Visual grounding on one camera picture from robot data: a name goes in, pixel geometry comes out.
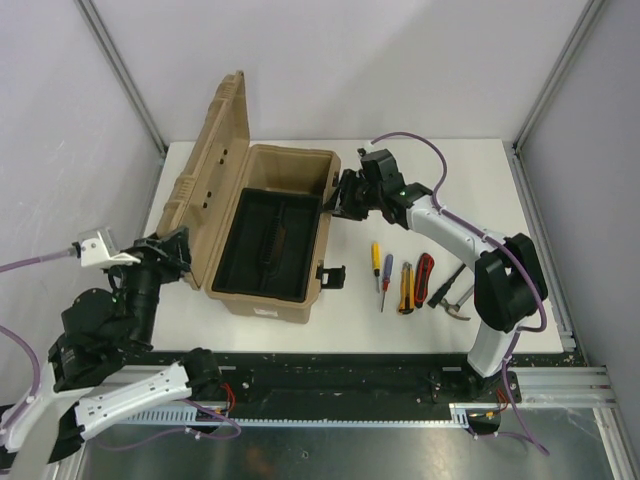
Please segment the black tool box tray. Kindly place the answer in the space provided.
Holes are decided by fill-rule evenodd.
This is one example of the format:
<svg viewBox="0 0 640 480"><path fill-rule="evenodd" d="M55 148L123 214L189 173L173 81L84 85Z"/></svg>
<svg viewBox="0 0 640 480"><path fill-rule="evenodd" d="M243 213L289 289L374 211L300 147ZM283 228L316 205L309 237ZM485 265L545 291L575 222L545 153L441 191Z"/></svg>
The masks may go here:
<svg viewBox="0 0 640 480"><path fill-rule="evenodd" d="M243 189L212 290L302 302L321 203L311 194Z"/></svg>

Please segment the tan plastic tool box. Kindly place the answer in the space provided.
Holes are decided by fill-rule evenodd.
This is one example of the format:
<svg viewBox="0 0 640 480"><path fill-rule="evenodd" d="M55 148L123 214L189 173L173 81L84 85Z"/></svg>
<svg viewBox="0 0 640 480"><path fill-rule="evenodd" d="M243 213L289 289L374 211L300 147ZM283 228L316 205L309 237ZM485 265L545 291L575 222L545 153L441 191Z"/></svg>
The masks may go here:
<svg viewBox="0 0 640 480"><path fill-rule="evenodd" d="M305 324L321 291L346 277L325 265L323 207L340 170L332 150L252 143L237 71L219 84L155 230L187 228L187 283L230 313Z"/></svg>

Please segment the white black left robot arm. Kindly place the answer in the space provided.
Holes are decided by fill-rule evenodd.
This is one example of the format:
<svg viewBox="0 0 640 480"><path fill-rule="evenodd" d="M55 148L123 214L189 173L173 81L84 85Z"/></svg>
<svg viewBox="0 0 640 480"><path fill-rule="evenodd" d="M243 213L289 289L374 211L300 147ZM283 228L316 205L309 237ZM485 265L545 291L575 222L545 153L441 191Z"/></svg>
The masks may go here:
<svg viewBox="0 0 640 480"><path fill-rule="evenodd" d="M189 230L140 238L129 248L115 247L108 228L81 234L61 252L2 266L10 271L31 264L74 256L82 267L96 267L108 279L107 289L78 295L61 314L63 332L50 347L45 363L17 338L29 356L33 380L15 405L1 409L1 471L10 472L27 434L47 409L56 416L56 438L48 462L65 459L114 423L173 400L207 400L221 387L215 355L195 348L146 380L109 394L92 392L104 380L153 348L151 337L163 285L191 271Z"/></svg>

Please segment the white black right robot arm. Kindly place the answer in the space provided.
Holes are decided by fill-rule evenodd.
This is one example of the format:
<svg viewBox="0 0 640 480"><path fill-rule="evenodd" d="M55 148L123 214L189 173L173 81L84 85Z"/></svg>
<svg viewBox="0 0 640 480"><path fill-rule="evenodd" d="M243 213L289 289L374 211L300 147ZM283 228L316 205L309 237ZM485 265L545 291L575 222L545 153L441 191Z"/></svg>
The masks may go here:
<svg viewBox="0 0 640 480"><path fill-rule="evenodd" d="M474 306L481 323L466 356L463 393L484 401L497 389L526 318L548 322L548 288L531 238L500 236L459 217L436 199L434 190L405 182L388 150L362 152L360 169L346 169L324 211L362 221L373 210L390 224L425 236L454 255L474 274Z"/></svg>

